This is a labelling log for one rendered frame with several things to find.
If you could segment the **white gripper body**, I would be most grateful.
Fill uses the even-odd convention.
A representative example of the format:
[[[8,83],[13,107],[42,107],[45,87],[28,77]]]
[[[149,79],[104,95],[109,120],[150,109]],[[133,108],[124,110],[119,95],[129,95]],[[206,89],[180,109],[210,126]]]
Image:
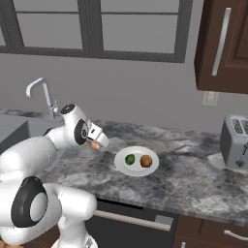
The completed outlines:
[[[109,145],[109,139],[106,136],[106,134],[103,132],[101,128],[98,126],[95,126],[90,131],[90,135],[92,138],[91,143],[98,143],[100,145],[100,148],[106,148]]]

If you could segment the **dark brown drawer front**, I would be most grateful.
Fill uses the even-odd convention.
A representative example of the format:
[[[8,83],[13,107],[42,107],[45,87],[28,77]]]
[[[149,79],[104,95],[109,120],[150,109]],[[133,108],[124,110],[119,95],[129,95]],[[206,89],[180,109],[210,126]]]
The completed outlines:
[[[180,215],[172,248],[248,248],[248,241],[224,234],[224,230],[248,237],[248,221],[243,224],[230,219],[206,219]]]

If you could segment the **white wall outlet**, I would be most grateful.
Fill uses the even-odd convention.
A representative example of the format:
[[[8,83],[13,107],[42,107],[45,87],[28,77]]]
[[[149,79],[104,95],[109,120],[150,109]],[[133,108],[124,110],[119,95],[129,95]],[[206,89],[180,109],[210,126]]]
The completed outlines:
[[[218,102],[219,93],[213,91],[204,91],[202,104],[205,107],[216,107]]]

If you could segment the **black dishwasher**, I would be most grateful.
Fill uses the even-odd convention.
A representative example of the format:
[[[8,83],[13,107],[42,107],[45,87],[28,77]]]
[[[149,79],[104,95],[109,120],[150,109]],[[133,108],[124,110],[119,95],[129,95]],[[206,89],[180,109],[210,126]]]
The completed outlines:
[[[99,248],[172,248],[177,214],[100,199],[98,199],[97,209],[108,214],[133,217],[170,227],[168,231],[159,230],[151,225],[146,227],[138,223],[127,223],[94,215],[86,222],[86,228],[95,238]]]

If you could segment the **silver sink tap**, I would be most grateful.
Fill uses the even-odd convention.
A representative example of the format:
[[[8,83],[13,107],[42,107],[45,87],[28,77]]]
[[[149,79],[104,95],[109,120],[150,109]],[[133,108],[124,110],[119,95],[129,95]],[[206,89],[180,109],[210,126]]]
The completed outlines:
[[[41,85],[44,89],[48,115],[51,119],[54,119],[56,117],[56,113],[59,111],[59,107],[57,106],[56,101],[51,100],[47,79],[45,77],[39,77],[29,83],[26,87],[25,94],[28,98],[31,98],[33,89],[39,85]]]

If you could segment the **green avocado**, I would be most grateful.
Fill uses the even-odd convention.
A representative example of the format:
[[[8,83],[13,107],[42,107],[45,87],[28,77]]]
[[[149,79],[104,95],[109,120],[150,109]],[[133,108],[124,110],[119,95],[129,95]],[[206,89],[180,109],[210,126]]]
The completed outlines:
[[[128,166],[131,166],[135,161],[136,161],[136,158],[134,154],[129,154],[125,157],[125,163]]]

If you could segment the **dark grey window frame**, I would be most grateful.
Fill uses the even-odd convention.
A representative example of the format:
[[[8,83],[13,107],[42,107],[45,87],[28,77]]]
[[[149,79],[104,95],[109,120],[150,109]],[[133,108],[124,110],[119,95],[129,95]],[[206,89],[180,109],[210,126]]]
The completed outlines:
[[[0,0],[0,53],[182,63],[193,0]]]

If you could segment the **grey sink basin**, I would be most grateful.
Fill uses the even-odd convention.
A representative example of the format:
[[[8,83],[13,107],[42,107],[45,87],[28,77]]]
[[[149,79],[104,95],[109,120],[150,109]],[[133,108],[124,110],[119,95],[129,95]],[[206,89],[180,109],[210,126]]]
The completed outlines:
[[[31,137],[42,136],[47,129],[61,126],[61,117],[33,118],[0,114],[0,155],[13,145]]]

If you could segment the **dark brown cabinet door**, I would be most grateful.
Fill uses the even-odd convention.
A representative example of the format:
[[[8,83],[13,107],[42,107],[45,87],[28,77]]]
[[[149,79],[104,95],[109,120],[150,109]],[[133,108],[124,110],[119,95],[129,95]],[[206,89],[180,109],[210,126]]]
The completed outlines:
[[[232,8],[216,77],[212,67],[223,16]],[[196,86],[202,91],[248,94],[248,0],[204,0],[195,55]]]

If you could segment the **brown bread roll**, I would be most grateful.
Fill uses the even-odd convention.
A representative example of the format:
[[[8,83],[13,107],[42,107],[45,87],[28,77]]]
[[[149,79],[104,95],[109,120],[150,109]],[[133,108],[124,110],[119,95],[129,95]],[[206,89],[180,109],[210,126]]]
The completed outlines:
[[[152,158],[149,155],[142,155],[139,162],[143,168],[149,168],[152,165]]]

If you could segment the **silver toaster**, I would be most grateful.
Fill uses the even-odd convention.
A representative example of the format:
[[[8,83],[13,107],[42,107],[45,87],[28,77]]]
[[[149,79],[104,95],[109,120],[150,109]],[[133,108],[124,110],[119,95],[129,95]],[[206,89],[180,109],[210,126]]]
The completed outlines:
[[[220,150],[227,167],[248,170],[248,117],[230,114],[224,119]]]

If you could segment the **white round plate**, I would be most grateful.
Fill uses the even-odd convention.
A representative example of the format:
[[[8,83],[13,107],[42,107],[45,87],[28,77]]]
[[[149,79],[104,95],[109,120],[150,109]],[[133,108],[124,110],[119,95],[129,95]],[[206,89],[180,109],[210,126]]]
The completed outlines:
[[[134,154],[136,161],[128,166],[125,163],[125,157],[129,154]],[[142,155],[149,155],[152,158],[152,165],[149,168],[143,168],[140,165],[140,157]],[[114,157],[114,164],[116,168],[122,173],[130,176],[140,177],[147,176],[154,172],[159,167],[159,158],[157,154],[149,148],[143,146],[129,146],[121,149]]]

